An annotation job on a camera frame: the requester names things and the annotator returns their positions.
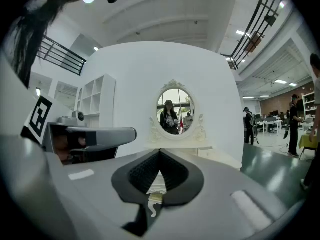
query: brick wall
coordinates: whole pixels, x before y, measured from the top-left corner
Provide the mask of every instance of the brick wall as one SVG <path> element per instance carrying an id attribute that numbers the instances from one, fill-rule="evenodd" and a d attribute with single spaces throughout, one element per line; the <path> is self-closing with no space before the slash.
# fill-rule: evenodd
<path id="1" fill-rule="evenodd" d="M 286 92 L 276 97 L 260 101 L 262 115 L 269 115 L 270 112 L 278 110 L 279 115 L 281 112 L 286 113 L 290 109 L 290 102 L 292 95 L 296 94 L 302 99 L 302 94 L 306 95 L 314 91 L 314 82 L 307 83 L 297 89 Z"/>

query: yellow table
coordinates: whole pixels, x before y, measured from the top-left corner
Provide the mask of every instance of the yellow table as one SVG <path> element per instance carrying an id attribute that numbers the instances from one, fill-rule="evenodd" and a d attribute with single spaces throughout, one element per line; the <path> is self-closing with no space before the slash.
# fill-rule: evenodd
<path id="1" fill-rule="evenodd" d="M 299 160 L 301 159 L 303 153 L 305 152 L 305 150 L 312 150 L 314 151 L 314 154 L 316 154 L 316 150 L 318 147 L 318 141 L 317 141 L 317 136 L 313 136 L 312 142 L 309 141 L 309 134 L 304 133 L 299 141 L 299 148 L 302 149 L 303 151 L 299 157 Z"/>

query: ornate mirror frame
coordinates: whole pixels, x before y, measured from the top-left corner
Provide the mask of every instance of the ornate mirror frame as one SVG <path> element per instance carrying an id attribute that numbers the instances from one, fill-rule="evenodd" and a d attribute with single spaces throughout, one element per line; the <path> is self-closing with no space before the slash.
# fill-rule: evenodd
<path id="1" fill-rule="evenodd" d="M 172 89 L 180 89 L 187 93 L 194 104 L 194 115 L 193 115 L 193 123 L 188 131 L 184 132 L 183 134 L 173 135 L 166 132 L 160 125 L 157 116 L 157 107 L 160 97 L 168 90 Z M 204 115 L 201 113 L 201 108 L 198 104 L 196 97 L 188 90 L 183 84 L 177 82 L 176 80 L 172 79 L 169 83 L 165 84 L 161 90 L 157 93 L 156 97 L 154 98 L 153 108 L 155 106 L 154 112 L 152 113 L 152 117 L 150 117 L 150 131 L 148 142 L 153 148 L 155 148 L 158 144 L 168 144 L 172 143 L 172 141 L 177 142 L 176 144 L 183 142 L 188 142 L 189 144 L 193 145 L 195 148 L 198 147 L 207 147 L 207 134 L 205 128 L 203 126 L 204 122 Z"/>

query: oval mirror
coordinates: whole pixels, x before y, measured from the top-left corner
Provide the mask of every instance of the oval mirror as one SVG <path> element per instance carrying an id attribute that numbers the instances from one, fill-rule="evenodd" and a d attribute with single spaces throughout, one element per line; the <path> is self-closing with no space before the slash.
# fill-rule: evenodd
<path id="1" fill-rule="evenodd" d="M 186 132 L 194 121 L 195 105 L 181 89 L 165 91 L 158 100 L 157 118 L 161 127 L 172 135 Z"/>

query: light fixture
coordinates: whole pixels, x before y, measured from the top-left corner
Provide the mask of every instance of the light fixture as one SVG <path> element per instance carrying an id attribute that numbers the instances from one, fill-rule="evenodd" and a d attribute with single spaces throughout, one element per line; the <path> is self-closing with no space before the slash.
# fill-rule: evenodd
<path id="1" fill-rule="evenodd" d="M 86 4 L 91 4 L 94 2 L 94 0 L 83 0 Z"/>
<path id="2" fill-rule="evenodd" d="M 241 36 L 243 36 L 243 35 L 245 34 L 245 32 L 240 31 L 240 30 L 237 30 L 236 33 L 239 34 L 239 35 L 241 35 Z"/>
<path id="3" fill-rule="evenodd" d="M 38 96 L 40 96 L 40 91 L 41 91 L 41 89 L 39 89 L 39 88 L 35 88 L 35 91 L 36 91 L 36 95 L 38 95 Z"/>
<path id="4" fill-rule="evenodd" d="M 283 85 L 287 83 L 286 81 L 282 81 L 282 80 L 279 80 L 279 79 L 277 81 L 275 81 L 275 82 L 278 83 L 278 84 L 283 84 Z"/>

